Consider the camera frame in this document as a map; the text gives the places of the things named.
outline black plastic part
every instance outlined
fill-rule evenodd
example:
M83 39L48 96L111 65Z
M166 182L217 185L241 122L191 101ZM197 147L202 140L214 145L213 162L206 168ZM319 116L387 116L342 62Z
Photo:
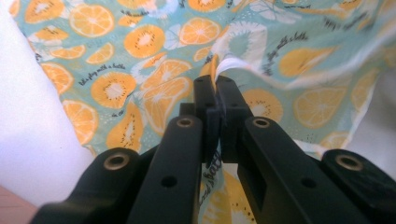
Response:
M221 104L221 157L224 162L237 163L237 141L241 139L245 119L253 115L232 79L219 76L216 86L218 102Z
M64 202L44 205L31 223L125 223L143 176L136 152L123 148L108 150L87 168Z
M245 126L238 175L258 223L370 223L276 122Z
M218 147L220 129L220 112L211 76L198 77L194 80L194 106L195 116L204 124L203 159L207 168Z
M327 151L320 167L374 223L396 223L396 182L362 156Z
M193 116L172 119L127 223L196 223L201 158L202 122Z
M181 103L178 110L179 115L193 115L195 116L194 103Z

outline screw hole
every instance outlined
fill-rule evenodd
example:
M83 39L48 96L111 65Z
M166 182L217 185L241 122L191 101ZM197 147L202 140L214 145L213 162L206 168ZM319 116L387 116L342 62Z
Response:
M254 119L253 124L259 128L268 128L270 126L270 122L265 119Z
M363 164L361 161L353 156L348 155L338 155L335 161L342 167L351 171L360 171L363 169Z
M177 125L182 128L188 128L192 126L192 123L193 123L192 119L179 119L177 121Z
M120 168L126 166L129 162L129 156L124 153L115 153L109 156L104 163L107 170L119 170Z
M311 178L304 177L303 179L301 179L301 183L304 187L309 189L314 189L317 187L317 182L315 182L315 180Z
M172 175L164 177L163 180L161 181L161 185L167 189L174 187L176 184L177 184L177 179Z

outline printed fabric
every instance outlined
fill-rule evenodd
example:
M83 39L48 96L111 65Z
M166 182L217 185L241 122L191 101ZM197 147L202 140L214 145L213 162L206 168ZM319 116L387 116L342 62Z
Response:
M16 0L10 13L94 154L158 145L210 74L319 158L347 145L396 65L393 0ZM255 222L219 152L199 203L199 223Z

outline white surface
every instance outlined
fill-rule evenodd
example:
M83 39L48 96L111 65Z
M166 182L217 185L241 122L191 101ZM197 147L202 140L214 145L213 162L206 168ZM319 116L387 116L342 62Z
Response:
M68 196L92 161L56 90L0 2L0 185L35 204ZM396 74L383 76L349 149L396 179Z

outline fabric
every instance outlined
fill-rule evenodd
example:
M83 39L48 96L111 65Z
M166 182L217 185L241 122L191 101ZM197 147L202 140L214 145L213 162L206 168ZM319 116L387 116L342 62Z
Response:
M236 81L316 157L345 147L396 65L393 0L16 0L10 9L94 154L158 145L192 81ZM203 170L200 223L250 223L234 165Z

